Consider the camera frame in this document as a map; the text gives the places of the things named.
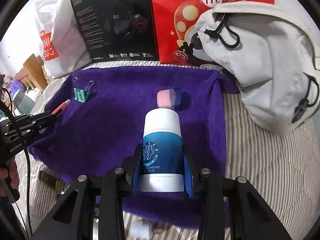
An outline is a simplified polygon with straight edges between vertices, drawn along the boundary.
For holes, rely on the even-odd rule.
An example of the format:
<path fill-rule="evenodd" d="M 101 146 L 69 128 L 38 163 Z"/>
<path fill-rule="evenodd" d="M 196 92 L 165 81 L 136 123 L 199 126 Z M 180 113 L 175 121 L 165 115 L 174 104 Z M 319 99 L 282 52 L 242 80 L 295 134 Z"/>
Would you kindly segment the pink white highlighter pen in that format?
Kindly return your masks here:
<path fill-rule="evenodd" d="M 58 117 L 70 105 L 70 103 L 70 99 L 66 100 L 52 112 L 52 115 Z"/>

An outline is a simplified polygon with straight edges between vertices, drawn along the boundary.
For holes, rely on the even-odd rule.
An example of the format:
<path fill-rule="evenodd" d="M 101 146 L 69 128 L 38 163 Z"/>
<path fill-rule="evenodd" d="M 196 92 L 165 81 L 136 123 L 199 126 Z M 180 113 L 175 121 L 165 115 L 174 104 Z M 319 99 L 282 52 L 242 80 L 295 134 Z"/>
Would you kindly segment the wooden headboard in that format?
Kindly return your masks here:
<path fill-rule="evenodd" d="M 48 86 L 43 72 L 44 61 L 40 55 L 31 54 L 23 63 L 22 69 L 13 77 L 20 81 L 25 88 L 38 88 L 42 93 Z"/>

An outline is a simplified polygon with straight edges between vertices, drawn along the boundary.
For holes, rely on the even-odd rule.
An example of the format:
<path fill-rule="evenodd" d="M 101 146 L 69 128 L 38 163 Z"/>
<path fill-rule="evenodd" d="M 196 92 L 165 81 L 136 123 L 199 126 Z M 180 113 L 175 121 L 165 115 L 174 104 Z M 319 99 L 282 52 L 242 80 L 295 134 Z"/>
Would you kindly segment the blue white round bottle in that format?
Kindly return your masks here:
<path fill-rule="evenodd" d="M 142 191 L 184 191 L 180 119 L 175 111 L 157 108 L 146 114 L 142 165 Z"/>

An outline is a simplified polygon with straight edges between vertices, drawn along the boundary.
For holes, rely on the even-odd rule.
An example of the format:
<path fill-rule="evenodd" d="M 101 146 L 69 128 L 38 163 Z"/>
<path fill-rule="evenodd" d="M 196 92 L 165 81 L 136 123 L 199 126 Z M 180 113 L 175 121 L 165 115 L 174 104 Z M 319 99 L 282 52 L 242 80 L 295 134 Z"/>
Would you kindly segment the white USB charger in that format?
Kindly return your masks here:
<path fill-rule="evenodd" d="M 140 239 L 151 239 L 152 224 L 146 220 L 137 220 L 131 224 L 130 236 Z"/>

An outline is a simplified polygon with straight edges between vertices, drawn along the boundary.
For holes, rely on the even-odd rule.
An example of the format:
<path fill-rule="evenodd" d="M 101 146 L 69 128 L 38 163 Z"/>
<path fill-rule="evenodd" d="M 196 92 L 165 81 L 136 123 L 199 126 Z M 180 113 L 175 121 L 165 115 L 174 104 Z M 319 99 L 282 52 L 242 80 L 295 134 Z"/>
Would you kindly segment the teal binder clip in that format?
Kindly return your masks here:
<path fill-rule="evenodd" d="M 86 103 L 90 94 L 91 94 L 91 87 L 95 84 L 93 80 L 89 81 L 85 89 L 78 88 L 78 81 L 79 79 L 77 77 L 73 78 L 74 83 L 74 100 L 80 102 L 80 103 Z"/>

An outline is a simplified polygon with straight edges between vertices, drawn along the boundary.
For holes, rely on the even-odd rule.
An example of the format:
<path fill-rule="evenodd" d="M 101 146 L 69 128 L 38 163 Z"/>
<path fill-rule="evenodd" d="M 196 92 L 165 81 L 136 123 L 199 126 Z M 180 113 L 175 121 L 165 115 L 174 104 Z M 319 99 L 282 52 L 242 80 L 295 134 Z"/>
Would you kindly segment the grey Nike waist bag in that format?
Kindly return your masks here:
<path fill-rule="evenodd" d="M 195 28 L 261 128 L 290 133 L 319 110 L 319 46 L 299 20 L 275 5 L 243 1 L 205 11 Z"/>

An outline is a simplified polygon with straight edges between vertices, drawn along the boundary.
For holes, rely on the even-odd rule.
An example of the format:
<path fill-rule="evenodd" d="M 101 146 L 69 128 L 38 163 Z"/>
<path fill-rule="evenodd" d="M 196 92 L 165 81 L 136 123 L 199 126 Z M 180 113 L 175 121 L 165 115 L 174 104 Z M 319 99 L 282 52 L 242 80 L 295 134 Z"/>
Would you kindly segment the purple towel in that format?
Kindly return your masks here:
<path fill-rule="evenodd" d="M 86 103 L 74 100 L 78 88 L 95 84 Z M 157 107 L 157 92 L 182 91 L 182 141 L 194 160 L 224 176 L 226 124 L 223 93 L 236 94 L 234 81 L 215 70 L 180 67 L 90 68 L 70 75 L 46 104 L 71 104 L 28 148 L 67 183 L 82 174 L 98 177 L 121 165 L 142 142 L 144 119 Z"/>

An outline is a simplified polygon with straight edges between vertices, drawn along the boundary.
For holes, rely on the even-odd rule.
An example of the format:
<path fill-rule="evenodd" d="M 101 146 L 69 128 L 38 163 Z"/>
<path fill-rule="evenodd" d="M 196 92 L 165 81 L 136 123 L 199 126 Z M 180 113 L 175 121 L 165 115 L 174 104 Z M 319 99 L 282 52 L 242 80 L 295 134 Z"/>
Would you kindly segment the purple plush item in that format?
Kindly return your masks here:
<path fill-rule="evenodd" d="M 22 90 L 23 93 L 25 93 L 26 88 L 21 83 L 21 81 L 13 79 L 10 84 L 11 93 L 14 95 L 19 89 Z"/>

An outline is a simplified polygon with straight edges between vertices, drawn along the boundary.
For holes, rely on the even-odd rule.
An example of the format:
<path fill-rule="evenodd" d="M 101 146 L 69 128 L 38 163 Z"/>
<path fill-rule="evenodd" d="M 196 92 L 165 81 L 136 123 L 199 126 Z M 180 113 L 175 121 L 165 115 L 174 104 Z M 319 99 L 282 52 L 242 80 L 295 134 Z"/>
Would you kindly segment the white Miniso plastic bag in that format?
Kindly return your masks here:
<path fill-rule="evenodd" d="M 41 56 L 53 77 L 65 76 L 92 61 L 71 0 L 36 0 L 35 12 Z"/>

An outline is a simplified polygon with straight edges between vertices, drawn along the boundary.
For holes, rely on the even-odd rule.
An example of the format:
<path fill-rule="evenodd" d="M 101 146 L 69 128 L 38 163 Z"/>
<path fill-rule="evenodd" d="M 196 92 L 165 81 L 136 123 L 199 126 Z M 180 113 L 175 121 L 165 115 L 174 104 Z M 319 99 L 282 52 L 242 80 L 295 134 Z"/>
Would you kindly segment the black headset box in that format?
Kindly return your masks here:
<path fill-rule="evenodd" d="M 157 61 L 150 0 L 70 0 L 95 62 Z"/>

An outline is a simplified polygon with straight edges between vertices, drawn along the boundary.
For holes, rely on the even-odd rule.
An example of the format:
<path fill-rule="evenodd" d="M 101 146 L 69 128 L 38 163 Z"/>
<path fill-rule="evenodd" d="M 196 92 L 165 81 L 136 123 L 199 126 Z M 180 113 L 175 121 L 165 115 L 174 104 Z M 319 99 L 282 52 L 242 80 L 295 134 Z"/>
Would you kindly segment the black gold lighter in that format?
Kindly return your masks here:
<path fill-rule="evenodd" d="M 55 178 L 54 176 L 44 171 L 39 172 L 39 180 L 46 183 L 49 187 L 54 189 L 56 192 L 65 191 L 65 183 L 62 180 Z"/>

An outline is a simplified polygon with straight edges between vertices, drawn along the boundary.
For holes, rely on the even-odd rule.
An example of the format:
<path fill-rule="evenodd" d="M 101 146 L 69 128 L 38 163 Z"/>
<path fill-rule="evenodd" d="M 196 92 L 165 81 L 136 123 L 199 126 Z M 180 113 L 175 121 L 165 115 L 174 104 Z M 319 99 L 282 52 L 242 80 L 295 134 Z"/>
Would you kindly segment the striped bed quilt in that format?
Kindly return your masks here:
<path fill-rule="evenodd" d="M 87 69 L 131 66 L 135 65 L 96 63 Z M 164 67 L 156 63 L 137 66 Z M 54 80 L 46 88 L 33 113 L 46 111 L 46 104 L 67 78 Z M 239 93 L 223 93 L 222 96 L 227 153 L 224 177 L 246 177 L 273 209 L 290 236 L 303 239 L 316 219 L 319 199 L 319 144 L 313 122 L 308 121 L 291 133 L 279 135 L 260 128 L 252 121 Z M 55 172 L 30 155 L 31 224 L 37 228 L 55 203 L 53 191 L 37 182 L 37 173 L 40 169 Z"/>

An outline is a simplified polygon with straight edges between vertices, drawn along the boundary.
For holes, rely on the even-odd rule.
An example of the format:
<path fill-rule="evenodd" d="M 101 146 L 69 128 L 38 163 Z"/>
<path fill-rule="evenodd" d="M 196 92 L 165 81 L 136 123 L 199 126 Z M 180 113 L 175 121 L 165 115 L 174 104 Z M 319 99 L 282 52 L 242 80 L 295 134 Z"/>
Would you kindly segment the pink blue small case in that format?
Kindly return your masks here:
<path fill-rule="evenodd" d="M 160 90 L 156 96 L 157 107 L 174 111 L 182 109 L 182 93 L 179 88 Z"/>

